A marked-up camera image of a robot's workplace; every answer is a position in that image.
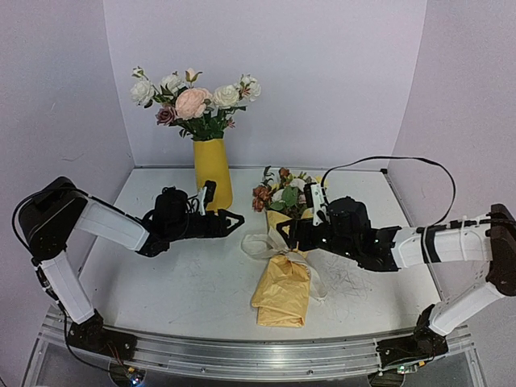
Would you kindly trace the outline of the cream printed ribbon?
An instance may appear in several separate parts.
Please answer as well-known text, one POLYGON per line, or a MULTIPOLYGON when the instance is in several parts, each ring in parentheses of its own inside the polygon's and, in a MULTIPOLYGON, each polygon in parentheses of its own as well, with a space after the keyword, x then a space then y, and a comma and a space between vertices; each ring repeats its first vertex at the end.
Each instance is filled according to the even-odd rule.
POLYGON ((240 247, 253 260, 268 260, 274 256, 285 256, 291 262, 300 264, 306 269, 310 278, 310 296, 318 302, 326 300, 327 288, 317 269, 303 254, 291 250, 278 231, 269 228, 267 234, 247 234, 243 237, 240 247))

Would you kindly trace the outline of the yellow paper bouquet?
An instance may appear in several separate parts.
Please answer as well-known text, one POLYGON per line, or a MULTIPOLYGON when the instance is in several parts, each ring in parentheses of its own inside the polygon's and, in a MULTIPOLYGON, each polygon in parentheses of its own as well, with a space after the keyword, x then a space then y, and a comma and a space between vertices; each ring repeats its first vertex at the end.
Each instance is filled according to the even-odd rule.
MULTIPOLYGON (((268 229, 289 219, 312 218, 303 189, 316 182, 309 174, 293 174, 287 168, 274 172, 264 168, 261 183, 252 191, 252 209, 265 213, 268 229)), ((308 258, 308 252, 298 251, 308 258)), ((264 260, 267 266, 258 282, 251 305, 256 323, 263 327, 304 327, 310 300, 310 278, 306 269, 285 256, 264 260)))

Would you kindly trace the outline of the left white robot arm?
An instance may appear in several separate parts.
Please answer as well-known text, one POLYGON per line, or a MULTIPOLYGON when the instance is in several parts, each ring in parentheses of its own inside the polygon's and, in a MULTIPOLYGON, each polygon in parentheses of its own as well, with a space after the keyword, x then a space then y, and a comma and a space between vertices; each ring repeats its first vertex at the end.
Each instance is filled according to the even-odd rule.
POLYGON ((135 335, 106 326, 69 259, 71 238, 76 233, 92 235, 148 259, 179 241, 226 238, 245 218, 227 209, 210 209, 217 192, 214 181, 193 196, 164 187, 153 208, 138 218, 58 177, 17 204, 12 231, 28 251, 42 290, 63 315, 64 343, 70 352, 123 362, 134 357, 138 342, 135 335))

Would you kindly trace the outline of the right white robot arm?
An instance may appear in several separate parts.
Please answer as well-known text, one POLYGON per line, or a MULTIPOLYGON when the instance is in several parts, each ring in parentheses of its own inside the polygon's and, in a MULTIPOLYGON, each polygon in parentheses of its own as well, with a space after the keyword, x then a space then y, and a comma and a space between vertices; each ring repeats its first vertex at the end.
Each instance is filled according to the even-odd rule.
POLYGON ((345 197, 318 209, 313 218, 284 221, 276 229, 292 249, 321 249, 375 273, 423 264, 488 263, 487 273, 477 275, 462 294, 429 305, 410 335, 377 344, 383 370, 408 368, 446 354, 447 336, 456 327, 495 301, 515 295, 515 220, 502 204, 474 219, 374 228, 365 204, 345 197))

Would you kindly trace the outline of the yellow ceramic vase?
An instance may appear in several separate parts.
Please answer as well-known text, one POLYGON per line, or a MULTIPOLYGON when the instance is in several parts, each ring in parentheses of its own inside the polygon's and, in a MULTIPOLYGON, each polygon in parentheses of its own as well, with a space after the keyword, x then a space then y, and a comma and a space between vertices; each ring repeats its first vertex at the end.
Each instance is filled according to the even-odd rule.
POLYGON ((197 187, 202 188, 207 181, 216 183, 214 199, 207 209, 228 209, 233 191, 224 139, 194 141, 193 156, 197 187))

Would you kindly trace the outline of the white and pink flowers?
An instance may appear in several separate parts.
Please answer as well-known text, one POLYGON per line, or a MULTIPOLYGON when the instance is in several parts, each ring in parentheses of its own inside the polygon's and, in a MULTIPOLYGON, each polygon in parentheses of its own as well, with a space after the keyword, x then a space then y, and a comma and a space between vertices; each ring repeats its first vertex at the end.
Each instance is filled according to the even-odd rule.
POLYGON ((193 69, 186 69, 183 75, 175 71, 156 84, 137 66, 131 73, 135 78, 131 100, 144 109, 157 106, 156 124, 178 127, 182 138, 221 139, 226 129, 235 126, 235 113, 245 111, 261 95, 261 84, 252 75, 244 74, 236 83, 210 91, 195 85, 201 74, 193 69))

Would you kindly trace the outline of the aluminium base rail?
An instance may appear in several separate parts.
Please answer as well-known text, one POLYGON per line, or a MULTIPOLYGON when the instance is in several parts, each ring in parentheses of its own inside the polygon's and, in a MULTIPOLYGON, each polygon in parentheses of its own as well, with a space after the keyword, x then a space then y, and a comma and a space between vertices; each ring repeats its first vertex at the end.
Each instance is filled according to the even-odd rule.
POLYGON ((483 386, 485 376, 466 326, 447 346, 418 358, 407 329, 377 335, 296 340, 230 340, 162 335, 121 327, 118 345, 89 352, 66 335, 71 321, 51 307, 23 376, 25 386, 363 385, 483 386))

